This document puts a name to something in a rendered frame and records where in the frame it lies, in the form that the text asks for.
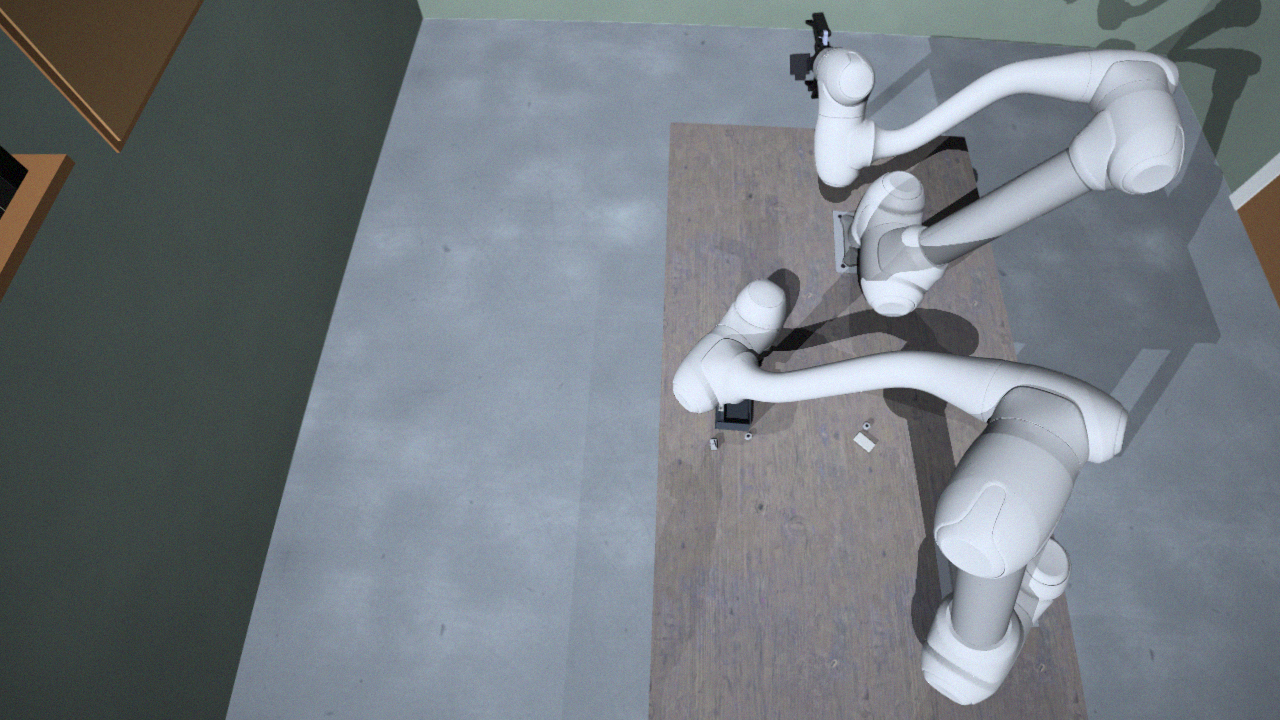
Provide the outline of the dark grey three-compartment bin rack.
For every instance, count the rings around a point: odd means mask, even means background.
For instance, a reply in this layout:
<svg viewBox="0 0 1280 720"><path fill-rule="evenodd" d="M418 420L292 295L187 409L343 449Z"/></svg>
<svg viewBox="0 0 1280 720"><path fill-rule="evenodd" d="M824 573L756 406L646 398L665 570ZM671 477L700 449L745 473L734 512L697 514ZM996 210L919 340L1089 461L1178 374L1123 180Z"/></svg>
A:
<svg viewBox="0 0 1280 720"><path fill-rule="evenodd" d="M724 404L716 407L716 429L749 430L751 425L751 398L741 404Z"/></svg>

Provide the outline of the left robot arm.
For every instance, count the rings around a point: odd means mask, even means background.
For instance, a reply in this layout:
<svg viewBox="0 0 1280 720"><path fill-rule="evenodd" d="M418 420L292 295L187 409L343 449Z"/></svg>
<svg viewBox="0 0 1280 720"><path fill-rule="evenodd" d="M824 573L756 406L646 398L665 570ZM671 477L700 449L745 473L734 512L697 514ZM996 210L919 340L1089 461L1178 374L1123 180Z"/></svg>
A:
<svg viewBox="0 0 1280 720"><path fill-rule="evenodd" d="M901 350L765 372L758 361L786 315L778 284L746 284L684 357L675 397L690 413L708 413L745 398L781 404L904 387L988 423L936 507L934 541L948 559L952 592L922 646L925 682L959 705L977 705L998 689L1030 626L1066 589L1071 561L1051 536L1087 460L1105 462L1123 450L1129 413L1085 380L995 357Z"/></svg>

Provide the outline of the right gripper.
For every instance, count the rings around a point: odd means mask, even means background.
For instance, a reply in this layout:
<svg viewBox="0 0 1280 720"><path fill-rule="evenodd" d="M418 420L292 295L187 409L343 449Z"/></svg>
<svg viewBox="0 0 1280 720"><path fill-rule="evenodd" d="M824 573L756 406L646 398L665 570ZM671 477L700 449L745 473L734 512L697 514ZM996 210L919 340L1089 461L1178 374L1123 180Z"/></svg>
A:
<svg viewBox="0 0 1280 720"><path fill-rule="evenodd" d="M812 26L813 33L814 33L814 38L815 38L815 45L814 45L815 54L812 56L812 72L813 72L813 63L815 61L817 55L823 49L832 47L832 46L829 46L829 41L827 41L828 37L831 36L831 29L827 26L824 13L823 12L813 13L812 17L813 17L813 19L812 20L805 20L805 24L806 26ZM815 23L817 28L815 28L814 23ZM823 41L823 44L822 44L822 41ZM805 85L808 86L808 91L812 91L812 99L817 99L818 97L817 79L815 78L814 79L806 79Z"/></svg>

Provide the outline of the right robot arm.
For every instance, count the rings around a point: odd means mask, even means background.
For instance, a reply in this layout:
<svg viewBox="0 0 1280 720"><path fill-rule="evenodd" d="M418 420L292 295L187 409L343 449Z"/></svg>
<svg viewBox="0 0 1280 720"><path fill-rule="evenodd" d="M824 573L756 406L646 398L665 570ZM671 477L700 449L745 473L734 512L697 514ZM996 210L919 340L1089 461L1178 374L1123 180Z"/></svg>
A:
<svg viewBox="0 0 1280 720"><path fill-rule="evenodd" d="M925 191L915 176L893 170L877 178L855 217L845 214L840 223L842 263L859 266L867 302L884 316L915 310L948 263L1091 190L1142 195L1164 188L1185 154L1172 97L1179 70L1155 53L1101 49L1014 61L901 129L883 129L865 118L876 72L861 53L826 47L813 74L819 97L817 172L838 188L852 184L873 161L911 152L1011 95L1083 102L1096 114L1068 149L928 228L922 225Z"/></svg>

